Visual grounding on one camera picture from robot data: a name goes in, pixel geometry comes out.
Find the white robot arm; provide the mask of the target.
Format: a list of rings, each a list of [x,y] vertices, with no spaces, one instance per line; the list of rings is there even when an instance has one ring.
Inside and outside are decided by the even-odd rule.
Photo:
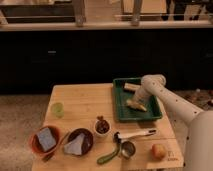
[[[213,171],[213,110],[203,110],[166,87],[161,74],[144,75],[133,99],[156,96],[187,125],[183,171]]]

